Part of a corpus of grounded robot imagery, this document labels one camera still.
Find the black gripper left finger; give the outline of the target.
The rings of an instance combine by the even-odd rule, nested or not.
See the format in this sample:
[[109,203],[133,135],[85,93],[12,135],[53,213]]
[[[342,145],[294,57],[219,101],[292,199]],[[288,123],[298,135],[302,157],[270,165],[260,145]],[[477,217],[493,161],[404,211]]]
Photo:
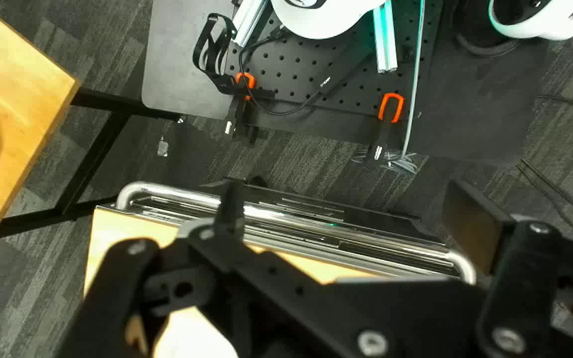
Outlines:
[[221,195],[215,231],[232,238],[244,232],[244,187],[238,181],[230,181]]

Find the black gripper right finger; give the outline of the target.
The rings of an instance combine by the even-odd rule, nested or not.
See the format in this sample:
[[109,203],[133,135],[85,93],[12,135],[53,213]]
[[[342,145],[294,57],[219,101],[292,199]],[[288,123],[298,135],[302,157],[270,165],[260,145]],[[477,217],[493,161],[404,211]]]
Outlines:
[[449,181],[443,197],[443,227],[479,274],[491,274],[513,219],[465,181]]

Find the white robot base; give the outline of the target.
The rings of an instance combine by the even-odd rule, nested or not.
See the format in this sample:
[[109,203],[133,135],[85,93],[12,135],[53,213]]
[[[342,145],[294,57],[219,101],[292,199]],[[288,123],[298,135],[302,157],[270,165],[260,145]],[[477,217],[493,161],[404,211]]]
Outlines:
[[270,0],[280,24],[306,40],[330,40],[348,32],[386,0]]

